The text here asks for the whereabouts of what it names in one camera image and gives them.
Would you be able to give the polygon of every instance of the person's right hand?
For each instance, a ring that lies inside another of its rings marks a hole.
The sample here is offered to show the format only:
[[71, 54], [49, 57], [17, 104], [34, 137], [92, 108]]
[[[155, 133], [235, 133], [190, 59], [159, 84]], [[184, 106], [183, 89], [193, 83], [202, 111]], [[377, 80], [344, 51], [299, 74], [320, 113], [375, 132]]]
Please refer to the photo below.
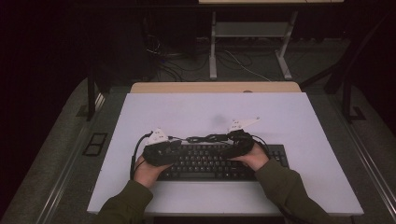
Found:
[[265, 163], [269, 161], [269, 158], [265, 155], [262, 148], [257, 143], [254, 143], [253, 148], [249, 151], [248, 154], [244, 156], [235, 157], [230, 160], [241, 161], [256, 172], [257, 170], [262, 168]]

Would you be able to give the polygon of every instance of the white tag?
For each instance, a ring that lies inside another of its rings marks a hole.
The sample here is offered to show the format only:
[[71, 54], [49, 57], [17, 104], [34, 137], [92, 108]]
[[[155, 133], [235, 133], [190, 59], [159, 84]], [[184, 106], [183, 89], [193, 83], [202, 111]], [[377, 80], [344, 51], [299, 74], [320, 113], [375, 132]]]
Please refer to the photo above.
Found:
[[146, 146], [168, 141], [168, 136], [161, 129], [156, 129], [148, 138]]
[[231, 127], [228, 129], [228, 133], [244, 129], [247, 126], [252, 125], [252, 124], [256, 123], [259, 120], [260, 120], [260, 118], [256, 118], [256, 119], [235, 119], [233, 121], [233, 124], [231, 125]]

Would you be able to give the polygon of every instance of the black wall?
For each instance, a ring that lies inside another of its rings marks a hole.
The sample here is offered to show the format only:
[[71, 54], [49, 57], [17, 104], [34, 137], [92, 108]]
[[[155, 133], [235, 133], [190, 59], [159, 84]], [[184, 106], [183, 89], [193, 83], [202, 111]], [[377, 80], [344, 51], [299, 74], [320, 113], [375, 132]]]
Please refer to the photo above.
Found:
[[356, 86], [396, 136], [396, 10], [394, 7], [389, 10], [388, 16], [361, 52], [351, 75]]
[[85, 77], [71, 5], [1, 1], [0, 217]]

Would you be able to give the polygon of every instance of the green sleeve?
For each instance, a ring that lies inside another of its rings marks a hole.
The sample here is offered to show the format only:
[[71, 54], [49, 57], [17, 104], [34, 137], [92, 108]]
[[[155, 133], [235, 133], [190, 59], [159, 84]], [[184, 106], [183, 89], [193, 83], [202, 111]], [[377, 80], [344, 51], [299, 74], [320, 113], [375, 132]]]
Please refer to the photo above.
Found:
[[269, 160], [256, 172], [267, 198], [287, 213], [309, 223], [335, 223], [335, 221], [306, 194], [300, 175]]
[[141, 223], [151, 199], [149, 189], [130, 180], [120, 194], [107, 200], [93, 224]]

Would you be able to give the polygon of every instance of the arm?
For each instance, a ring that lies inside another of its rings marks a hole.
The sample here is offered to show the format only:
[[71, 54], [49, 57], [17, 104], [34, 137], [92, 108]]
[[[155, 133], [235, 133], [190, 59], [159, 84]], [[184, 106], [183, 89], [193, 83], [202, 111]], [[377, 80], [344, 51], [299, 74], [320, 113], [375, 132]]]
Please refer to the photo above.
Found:
[[152, 199], [149, 188], [170, 165], [155, 167], [145, 162], [143, 157], [139, 157], [136, 164], [134, 180], [128, 181], [120, 194], [107, 200], [93, 221], [94, 224], [142, 222], [146, 206]]
[[335, 223], [332, 218], [306, 194], [300, 175], [269, 160], [259, 145], [245, 156], [234, 158], [253, 169], [267, 198], [287, 214], [308, 223]]

